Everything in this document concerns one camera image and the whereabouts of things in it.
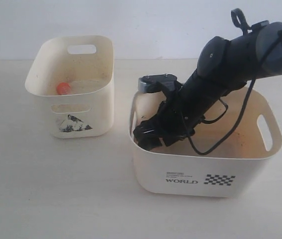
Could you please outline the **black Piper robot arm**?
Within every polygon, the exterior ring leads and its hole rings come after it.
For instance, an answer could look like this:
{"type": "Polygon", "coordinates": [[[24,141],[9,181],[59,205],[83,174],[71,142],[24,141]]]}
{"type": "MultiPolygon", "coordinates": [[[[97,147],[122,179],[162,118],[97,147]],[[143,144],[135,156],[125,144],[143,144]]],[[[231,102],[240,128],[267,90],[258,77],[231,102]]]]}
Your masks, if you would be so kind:
{"type": "Polygon", "coordinates": [[[156,113],[133,130],[139,147],[152,150],[190,139],[195,127],[208,124],[205,113],[223,97],[257,79],[282,75],[282,22],[261,22],[232,40],[216,36],[203,48],[185,83],[172,74],[139,79],[143,94],[162,92],[156,113]]]}

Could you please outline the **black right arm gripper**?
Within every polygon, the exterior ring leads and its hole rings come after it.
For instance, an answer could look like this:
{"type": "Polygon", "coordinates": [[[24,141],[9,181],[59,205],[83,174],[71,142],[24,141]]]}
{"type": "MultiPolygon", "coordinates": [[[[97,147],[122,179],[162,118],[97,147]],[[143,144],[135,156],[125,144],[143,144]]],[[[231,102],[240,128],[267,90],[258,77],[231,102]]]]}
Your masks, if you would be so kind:
{"type": "Polygon", "coordinates": [[[151,151],[170,146],[194,134],[194,127],[204,118],[207,111],[207,82],[186,82],[169,94],[165,93],[155,119],[142,121],[133,130],[138,146],[151,151]]]}

